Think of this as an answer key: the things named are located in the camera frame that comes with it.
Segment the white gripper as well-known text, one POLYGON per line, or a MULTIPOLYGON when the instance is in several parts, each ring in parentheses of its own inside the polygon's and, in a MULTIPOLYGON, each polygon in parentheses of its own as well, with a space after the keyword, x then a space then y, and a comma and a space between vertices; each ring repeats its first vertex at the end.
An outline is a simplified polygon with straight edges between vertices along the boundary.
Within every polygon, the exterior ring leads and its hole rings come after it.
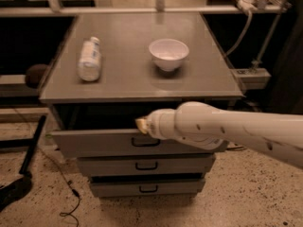
POLYGON ((145 116, 136 118, 135 124, 143 134, 161 140, 174 139, 175 133, 175 111, 173 109, 161 109, 145 116))

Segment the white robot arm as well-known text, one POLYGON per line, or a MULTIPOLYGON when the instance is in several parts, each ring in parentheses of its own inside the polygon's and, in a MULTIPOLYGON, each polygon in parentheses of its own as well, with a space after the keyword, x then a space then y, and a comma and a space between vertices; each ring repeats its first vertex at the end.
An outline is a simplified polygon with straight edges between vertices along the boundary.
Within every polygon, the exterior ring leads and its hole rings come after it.
POLYGON ((221 139, 247 147, 291 166, 303 168, 303 116, 221 110, 201 102, 160 109, 135 120, 155 139, 175 140, 211 150, 221 139))

